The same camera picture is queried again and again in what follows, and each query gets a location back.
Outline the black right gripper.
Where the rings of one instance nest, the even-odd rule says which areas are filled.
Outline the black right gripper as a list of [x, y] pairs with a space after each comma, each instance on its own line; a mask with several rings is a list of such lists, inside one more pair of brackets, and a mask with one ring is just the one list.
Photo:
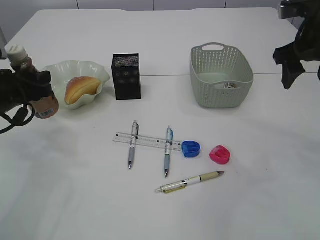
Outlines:
[[276, 48], [273, 59], [282, 64], [283, 87], [288, 90], [295, 80], [306, 72], [301, 61], [320, 60], [320, 15], [307, 17], [300, 25], [294, 41]]

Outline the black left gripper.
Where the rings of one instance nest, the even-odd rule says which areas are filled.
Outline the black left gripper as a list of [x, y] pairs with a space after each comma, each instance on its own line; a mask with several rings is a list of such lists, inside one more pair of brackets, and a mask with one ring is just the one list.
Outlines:
[[53, 95], [49, 71], [13, 73], [0, 70], [0, 112], [7, 113], [17, 106], [27, 108], [28, 102]]

